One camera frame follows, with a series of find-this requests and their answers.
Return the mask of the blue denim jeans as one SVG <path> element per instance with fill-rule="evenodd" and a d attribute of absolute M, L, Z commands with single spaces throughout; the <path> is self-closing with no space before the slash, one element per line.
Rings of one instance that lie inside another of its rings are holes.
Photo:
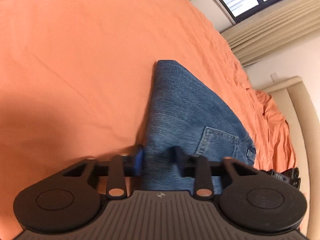
<path fill-rule="evenodd" d="M 181 177 L 170 149 L 220 162 L 232 157 L 252 166 L 255 146 L 229 106 L 191 72 L 173 60 L 155 69 L 142 189 L 193 190 L 193 178 Z"/>

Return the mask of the beige upholstered headboard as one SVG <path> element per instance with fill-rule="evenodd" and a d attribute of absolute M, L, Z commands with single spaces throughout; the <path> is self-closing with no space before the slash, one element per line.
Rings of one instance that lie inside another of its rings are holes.
<path fill-rule="evenodd" d="M 290 127 L 290 136 L 300 171 L 300 191 L 308 209 L 300 231 L 319 239 L 319 119 L 301 77 L 295 76 L 263 88 L 275 100 Z"/>

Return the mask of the orange bed sheet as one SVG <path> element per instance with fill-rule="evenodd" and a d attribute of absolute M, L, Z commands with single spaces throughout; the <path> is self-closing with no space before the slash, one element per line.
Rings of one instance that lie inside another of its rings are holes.
<path fill-rule="evenodd" d="M 188 0 L 1 0 L 1 239 L 25 187 L 144 140 L 152 75 L 175 60 L 238 116 L 255 168 L 296 165 L 289 126 Z"/>

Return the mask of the beige right curtain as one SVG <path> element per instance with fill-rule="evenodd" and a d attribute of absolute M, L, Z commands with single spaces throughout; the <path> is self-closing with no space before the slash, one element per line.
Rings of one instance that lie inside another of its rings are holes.
<path fill-rule="evenodd" d="M 319 0 L 282 0 L 222 33 L 247 67 L 319 35 Z"/>

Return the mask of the white wall socket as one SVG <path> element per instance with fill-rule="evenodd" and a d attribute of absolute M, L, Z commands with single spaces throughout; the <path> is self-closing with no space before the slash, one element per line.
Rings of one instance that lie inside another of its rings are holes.
<path fill-rule="evenodd" d="M 272 73 L 272 74 L 270 75 L 270 77 L 271 77 L 271 80 L 272 80 L 273 82 L 276 82 L 276 81 L 279 79 L 277 73 Z"/>

